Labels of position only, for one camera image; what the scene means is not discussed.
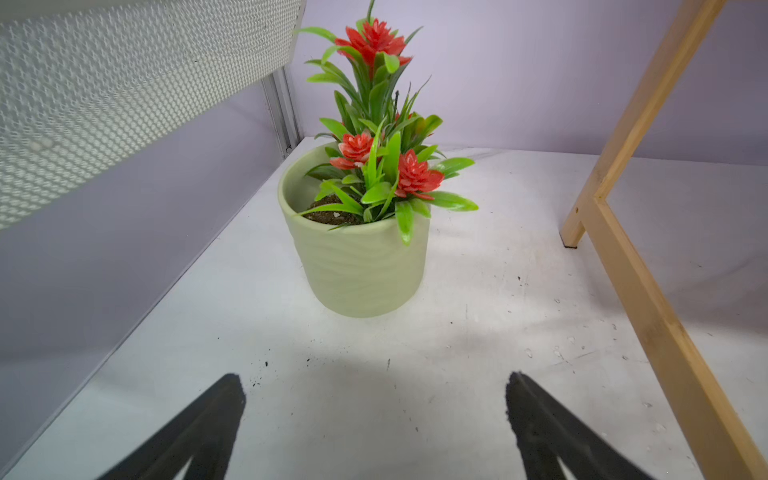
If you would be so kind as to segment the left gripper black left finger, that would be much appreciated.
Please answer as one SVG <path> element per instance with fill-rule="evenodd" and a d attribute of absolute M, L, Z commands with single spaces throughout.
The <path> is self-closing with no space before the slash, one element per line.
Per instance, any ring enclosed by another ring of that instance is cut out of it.
<path fill-rule="evenodd" d="M 223 479 L 246 406 L 240 377 L 222 376 L 103 479 Z"/>

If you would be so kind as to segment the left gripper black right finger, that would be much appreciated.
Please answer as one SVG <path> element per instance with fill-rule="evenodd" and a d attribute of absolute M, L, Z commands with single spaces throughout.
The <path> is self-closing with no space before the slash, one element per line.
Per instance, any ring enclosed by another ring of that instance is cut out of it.
<path fill-rule="evenodd" d="M 505 388 L 507 419 L 528 479 L 648 479 L 531 377 L 513 372 Z"/>

